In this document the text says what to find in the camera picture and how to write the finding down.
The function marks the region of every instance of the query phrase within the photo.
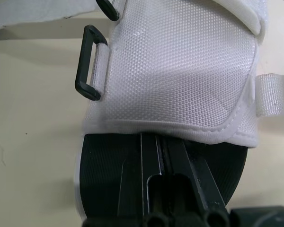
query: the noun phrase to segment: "white strap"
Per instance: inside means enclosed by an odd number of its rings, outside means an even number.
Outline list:
[[[109,58],[109,47],[106,44],[98,44],[91,74],[90,85],[94,87],[101,95],[104,94],[104,86]]]
[[[70,18],[96,9],[96,0],[5,0],[0,3],[0,29]]]
[[[256,77],[257,116],[284,116],[284,76],[266,74]]]

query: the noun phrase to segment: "white webbing strap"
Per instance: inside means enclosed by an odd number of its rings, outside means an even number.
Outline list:
[[[91,73],[90,85],[101,95],[104,94],[108,58],[109,47],[106,44],[98,44],[96,47],[96,55],[93,71]]]
[[[0,29],[70,18],[96,9],[96,0],[5,0],[0,3]]]
[[[257,116],[284,116],[284,76],[266,74],[256,77]]]

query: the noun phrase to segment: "textured white fabric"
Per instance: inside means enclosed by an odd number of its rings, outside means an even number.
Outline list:
[[[239,18],[263,40],[266,29],[266,0],[214,0]]]
[[[5,0],[0,3],[0,29],[21,23],[70,18],[96,9],[96,0]]]
[[[122,18],[126,0],[109,0]],[[266,0],[214,0],[239,18],[255,35],[264,37]],[[70,18],[98,8],[96,0],[5,0],[0,3],[0,29],[20,23]]]
[[[267,74],[256,77],[257,116],[284,116],[284,76]]]
[[[90,85],[101,95],[104,93],[104,85],[109,57],[109,48],[105,44],[98,44],[91,75]]]
[[[223,6],[127,1],[110,41],[104,95],[89,103],[85,133],[154,131],[213,144],[244,127],[258,44]]]

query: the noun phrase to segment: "black plastic d-ring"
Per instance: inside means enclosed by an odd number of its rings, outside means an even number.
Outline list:
[[[93,43],[107,45],[105,37],[99,32],[98,29],[92,25],[85,26],[78,71],[75,80],[75,88],[84,97],[92,101],[98,101],[101,98],[101,94],[94,87],[91,87],[86,83],[89,73],[89,62]]]
[[[113,7],[109,0],[96,0],[103,13],[112,21],[119,19],[119,13]]]

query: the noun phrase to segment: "white table surface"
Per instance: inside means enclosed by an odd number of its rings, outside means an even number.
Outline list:
[[[284,74],[284,2],[268,10],[258,73]],[[0,227],[81,225],[73,174],[87,101],[74,79],[88,24],[107,37],[100,13],[0,32]],[[259,134],[228,208],[284,205],[284,119],[261,119]]]

